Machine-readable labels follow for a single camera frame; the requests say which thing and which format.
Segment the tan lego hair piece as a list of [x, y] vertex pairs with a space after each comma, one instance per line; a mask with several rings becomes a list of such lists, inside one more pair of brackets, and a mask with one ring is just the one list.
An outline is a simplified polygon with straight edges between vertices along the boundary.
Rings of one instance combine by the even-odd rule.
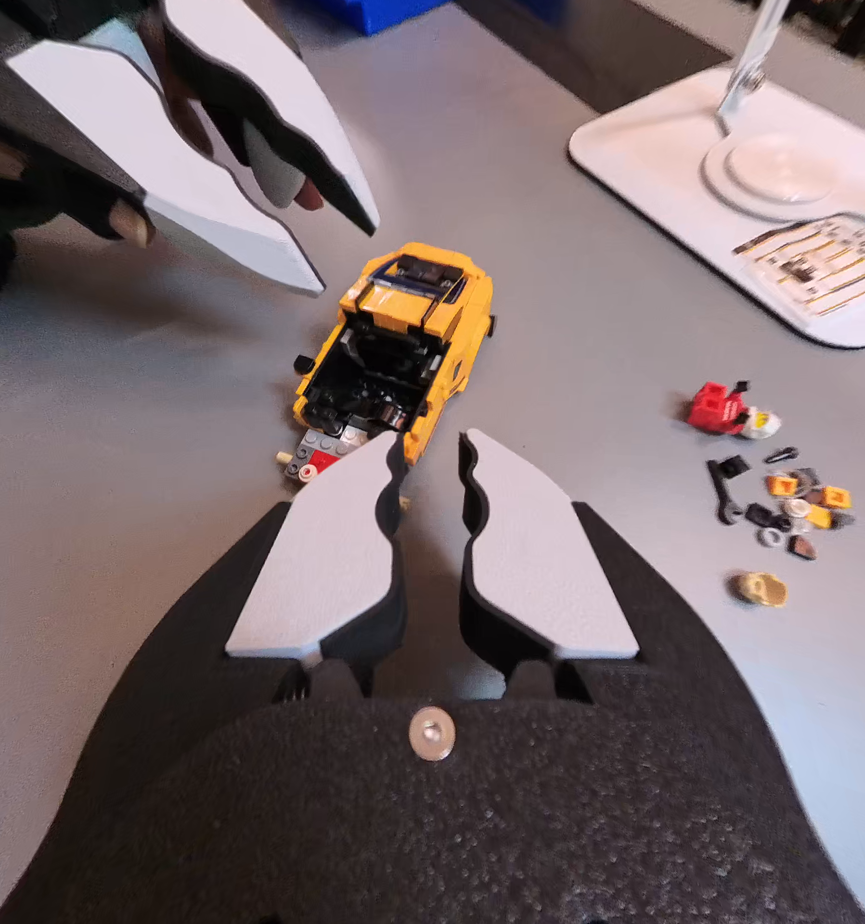
[[787, 584], [772, 573], [737, 572], [727, 583], [739, 600], [751, 605], [783, 608], [789, 599]]

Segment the person's left hand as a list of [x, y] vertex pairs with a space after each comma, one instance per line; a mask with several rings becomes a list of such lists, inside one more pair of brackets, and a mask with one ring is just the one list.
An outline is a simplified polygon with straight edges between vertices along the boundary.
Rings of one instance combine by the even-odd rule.
[[149, 217], [115, 187], [51, 153], [16, 149], [0, 138], [0, 292], [16, 256], [14, 235], [65, 214], [98, 237], [147, 248]]

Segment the blue plastic bin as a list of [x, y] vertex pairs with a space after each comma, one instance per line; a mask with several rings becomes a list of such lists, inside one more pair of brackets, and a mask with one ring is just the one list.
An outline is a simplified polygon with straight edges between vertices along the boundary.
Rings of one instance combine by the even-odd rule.
[[448, 1], [310, 1], [309, 4], [362, 36], [420, 17]]

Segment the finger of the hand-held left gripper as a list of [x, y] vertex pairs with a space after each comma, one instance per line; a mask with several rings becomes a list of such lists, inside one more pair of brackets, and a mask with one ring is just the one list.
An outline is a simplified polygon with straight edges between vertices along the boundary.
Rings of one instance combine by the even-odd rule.
[[270, 2], [151, 2], [138, 35], [169, 102], [199, 103], [272, 206], [328, 203], [378, 230], [352, 144]]
[[155, 84], [126, 56], [41, 40], [6, 63], [136, 181], [163, 237], [294, 292], [323, 294], [323, 280], [290, 231], [254, 204], [231, 173], [189, 145]]

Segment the sticker sheet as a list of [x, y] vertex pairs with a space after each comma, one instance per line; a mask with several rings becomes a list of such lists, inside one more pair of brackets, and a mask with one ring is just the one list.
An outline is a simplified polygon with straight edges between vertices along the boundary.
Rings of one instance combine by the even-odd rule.
[[865, 221], [841, 215], [785, 225], [732, 252], [805, 326], [865, 309]]

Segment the pile of small lego pieces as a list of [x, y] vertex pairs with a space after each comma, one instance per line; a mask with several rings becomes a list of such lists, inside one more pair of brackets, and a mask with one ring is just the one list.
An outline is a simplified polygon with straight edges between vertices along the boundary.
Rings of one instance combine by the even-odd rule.
[[852, 495], [819, 478], [815, 468], [772, 468], [762, 476], [765, 499], [739, 502], [732, 483], [752, 473], [744, 456], [708, 459], [705, 469], [715, 494], [715, 515], [724, 526], [747, 524], [763, 548], [816, 561], [813, 534], [839, 532], [857, 523]]

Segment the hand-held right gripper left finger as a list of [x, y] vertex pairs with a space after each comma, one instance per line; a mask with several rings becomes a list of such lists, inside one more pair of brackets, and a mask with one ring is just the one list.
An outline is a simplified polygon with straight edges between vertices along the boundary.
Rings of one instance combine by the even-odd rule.
[[406, 628], [395, 537], [407, 472], [387, 432], [318, 474], [281, 505], [284, 518], [225, 643], [238, 661], [294, 662], [309, 677], [345, 667], [370, 697], [379, 664]]

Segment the white book stand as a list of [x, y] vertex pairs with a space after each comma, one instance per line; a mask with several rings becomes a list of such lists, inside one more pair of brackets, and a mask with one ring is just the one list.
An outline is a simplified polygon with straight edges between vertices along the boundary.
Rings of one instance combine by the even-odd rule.
[[812, 326], [744, 270], [733, 249], [785, 225], [865, 221], [865, 128], [815, 91], [766, 78], [789, 2], [762, 2], [731, 65], [664, 86], [577, 129], [574, 164], [779, 321], [825, 346], [865, 348], [865, 309]]

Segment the red lego minifigure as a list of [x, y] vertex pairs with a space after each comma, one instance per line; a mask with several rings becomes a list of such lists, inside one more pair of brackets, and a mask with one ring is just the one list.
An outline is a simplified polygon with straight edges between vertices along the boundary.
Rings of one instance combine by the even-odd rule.
[[780, 416], [750, 405], [750, 384], [739, 380], [732, 387], [707, 381], [689, 405], [687, 424], [709, 435], [730, 436], [749, 441], [773, 437], [782, 426]]

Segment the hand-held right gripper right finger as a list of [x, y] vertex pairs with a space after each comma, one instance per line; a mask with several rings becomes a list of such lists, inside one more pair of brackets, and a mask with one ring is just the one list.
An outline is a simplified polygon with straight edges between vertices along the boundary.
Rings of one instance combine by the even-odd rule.
[[639, 645], [575, 502], [480, 429], [460, 436], [459, 476], [463, 641], [507, 699], [591, 698], [584, 667], [630, 664]]

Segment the yellow lego car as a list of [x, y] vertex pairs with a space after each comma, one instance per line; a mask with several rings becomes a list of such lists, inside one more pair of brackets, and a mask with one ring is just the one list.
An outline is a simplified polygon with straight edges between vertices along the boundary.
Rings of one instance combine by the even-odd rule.
[[491, 277], [469, 257], [416, 242], [369, 260], [313, 357], [299, 355], [292, 414], [304, 429], [276, 462], [305, 484], [382, 433], [425, 455], [447, 403], [494, 335]]

